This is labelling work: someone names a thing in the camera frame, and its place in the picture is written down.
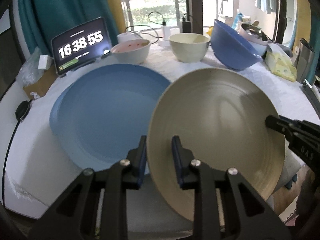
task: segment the white container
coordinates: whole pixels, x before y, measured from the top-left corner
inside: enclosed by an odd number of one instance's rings
[[[196,33],[178,33],[169,37],[173,54],[181,62],[202,60],[208,51],[210,38]]]
[[[52,58],[49,55],[40,55],[38,69],[48,70],[51,64]]]
[[[250,25],[250,28],[252,28],[254,31],[256,31],[258,36],[263,36],[264,38],[259,39],[257,38],[254,34],[252,34],[251,32],[247,32],[244,28],[243,25],[240,26],[238,32],[239,34],[244,37],[247,41],[251,41],[254,42],[256,44],[260,44],[260,45],[267,45],[268,44],[268,37],[265,35],[265,33],[262,30],[259,30],[258,27]]]
[[[163,39],[169,40],[169,37],[171,36],[171,29],[169,26],[162,26],[162,32],[163,32]]]
[[[125,41],[112,47],[111,53],[120,63],[140,64],[148,57],[150,46],[149,40]]]
[[[261,45],[261,44],[258,44],[258,43],[254,43],[252,41],[248,41],[252,47],[254,47],[257,51],[258,51],[258,54],[262,57],[265,52],[267,51],[267,45]]]
[[[125,42],[125,41],[134,41],[142,39],[140,37],[140,31],[132,31],[126,33],[120,33],[118,36],[118,43]]]

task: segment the pink bowl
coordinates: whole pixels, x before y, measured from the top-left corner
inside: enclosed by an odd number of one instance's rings
[[[140,64],[148,57],[150,46],[149,40],[125,41],[114,46],[111,53],[120,63]]]

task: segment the plastic bag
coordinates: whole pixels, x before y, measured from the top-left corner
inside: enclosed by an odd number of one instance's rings
[[[289,56],[277,45],[268,44],[266,64],[274,75],[291,82],[297,80],[297,69],[292,65]]]
[[[233,25],[231,27],[232,29],[236,29],[237,23],[242,22],[242,16],[243,16],[243,14],[238,9],[238,14],[236,15],[235,20],[233,21]]]
[[[16,81],[22,87],[38,82],[44,74],[44,70],[38,69],[40,55],[41,51],[36,47],[30,58],[22,65],[16,78]]]

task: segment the cream bowl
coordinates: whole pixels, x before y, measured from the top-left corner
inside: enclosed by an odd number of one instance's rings
[[[112,47],[111,53],[119,63],[141,64],[149,54],[149,40],[124,41]]]
[[[184,63],[202,60],[208,51],[210,38],[196,33],[178,33],[169,37],[173,54]]]

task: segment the black cable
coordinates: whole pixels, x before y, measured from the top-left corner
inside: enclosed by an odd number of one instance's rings
[[[154,36],[154,35],[152,35],[152,34],[150,34],[150,33],[140,33],[140,34],[147,34],[147,35],[150,35],[150,36],[153,37],[153,38],[158,38],[157,36]]]
[[[7,165],[7,160],[8,160],[8,155],[10,152],[10,148],[11,148],[11,144],[13,141],[13,138],[17,132],[18,126],[19,124],[25,119],[25,117],[27,116],[27,114],[30,111],[30,105],[31,105],[32,100],[30,101],[23,101],[17,108],[16,112],[15,112],[15,116],[17,118],[17,124],[13,130],[13,133],[11,135],[10,141],[9,141],[9,145],[7,148],[7,152],[5,154],[5,158],[4,158],[4,165],[3,165],[3,171],[2,171],[2,205],[3,207],[5,207],[5,202],[4,202],[4,178],[5,178],[5,167]]]
[[[16,127],[14,128],[13,130],[13,134],[10,138],[10,142],[9,142],[9,145],[8,145],[8,149],[7,149],[7,153],[5,155],[5,158],[4,158],[4,165],[3,165],[3,172],[2,172],[2,205],[5,207],[5,203],[4,203],[4,177],[5,177],[5,167],[7,165],[7,160],[8,160],[8,155],[9,155],[9,151],[10,151],[10,148],[11,148],[11,144],[12,144],[12,141],[13,141],[13,138],[14,138],[14,135],[16,134],[16,131],[18,129],[18,126],[20,124],[21,120],[19,120],[16,124]]]
[[[129,32],[130,32],[130,33],[133,33],[134,35],[136,35],[136,36],[138,36],[139,38],[143,39],[143,38],[141,37],[141,35],[137,34],[135,31],[129,31]]]
[[[151,21],[151,20],[150,20],[150,15],[151,15],[152,13],[158,13],[158,14],[160,14],[161,17],[162,17],[162,23],[156,23],[156,22]],[[157,11],[150,12],[150,13],[148,14],[148,20],[149,20],[150,22],[152,22],[152,23],[155,23],[155,24],[165,25],[165,21],[164,21],[163,15],[162,15],[161,13],[157,12]]]
[[[151,44],[155,44],[156,42],[159,41],[160,37],[159,37],[158,32],[154,28],[150,27],[149,25],[132,25],[132,26],[128,26],[128,27],[126,27],[124,29],[124,32],[126,32],[127,29],[129,29],[131,27],[136,27],[136,26],[149,27],[150,29],[152,29],[156,33],[157,36],[155,38],[157,38],[157,40],[155,42],[151,43]]]

